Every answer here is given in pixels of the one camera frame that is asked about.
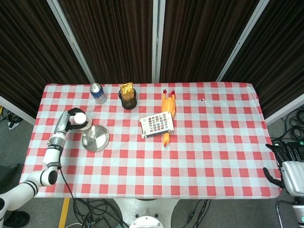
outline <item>rubber chicken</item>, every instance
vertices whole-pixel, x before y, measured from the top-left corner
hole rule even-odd
[[[175,116],[175,112],[176,112],[176,104],[175,104],[175,91],[172,90],[171,95],[172,97],[168,97],[166,98],[166,93],[167,90],[164,89],[163,90],[163,94],[162,94],[162,99],[161,99],[161,112],[166,112],[168,111],[169,113],[171,113],[172,119]],[[166,147],[166,145],[169,143],[170,141],[170,135],[169,133],[165,133],[162,135],[162,144],[164,147]]]

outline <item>robotic arm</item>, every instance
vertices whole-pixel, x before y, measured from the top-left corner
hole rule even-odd
[[[283,223],[280,216],[279,206],[281,203],[291,204],[298,220],[299,227],[304,228],[304,162],[302,162],[297,148],[283,143],[283,146],[266,144],[275,154],[277,165],[281,172],[281,180],[274,179],[267,168],[263,168],[266,178],[280,188],[286,188],[294,198],[294,202],[279,200],[276,204],[276,212],[280,226]]]
[[[26,181],[14,187],[10,191],[0,194],[0,228],[3,226],[4,214],[7,210],[17,210],[38,193],[41,186],[50,186],[57,181],[57,170],[61,168],[60,157],[66,143],[66,133],[69,130],[80,129],[87,125],[72,125],[69,118],[76,113],[82,112],[79,108],[64,111],[56,125],[54,134],[50,137],[43,164],[47,169],[32,172]]]

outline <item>brown curtain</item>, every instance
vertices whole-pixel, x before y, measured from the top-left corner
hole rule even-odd
[[[36,117],[46,84],[88,84],[42,0],[0,1],[0,95]]]
[[[152,79],[152,0],[60,0],[99,83]]]
[[[166,0],[160,81],[215,81],[258,2]]]
[[[270,1],[222,81],[252,83],[265,118],[304,94],[304,1]]]

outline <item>black shoe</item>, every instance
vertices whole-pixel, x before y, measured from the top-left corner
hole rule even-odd
[[[29,223],[29,214],[24,211],[14,211],[3,225],[11,228],[24,227]]]

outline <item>aluminum can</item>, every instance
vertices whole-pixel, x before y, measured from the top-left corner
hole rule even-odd
[[[106,96],[103,87],[98,83],[91,84],[90,93],[92,94],[97,104],[103,104],[106,101]]]

